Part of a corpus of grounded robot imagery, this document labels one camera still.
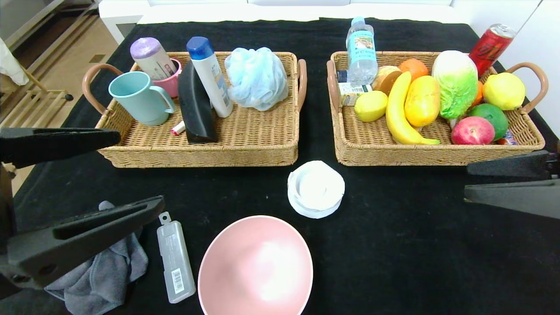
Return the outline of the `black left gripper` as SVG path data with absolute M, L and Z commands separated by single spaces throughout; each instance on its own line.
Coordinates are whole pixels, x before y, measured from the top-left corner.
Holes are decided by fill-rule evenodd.
M 22 169 L 104 149 L 120 140 L 118 131 L 106 128 L 1 128 L 0 159 Z M 0 263 L 5 265 L 1 299 L 18 292 L 18 287 L 46 287 L 163 211 L 163 197 L 158 195 L 13 236 L 11 177 L 3 165 L 0 181 Z

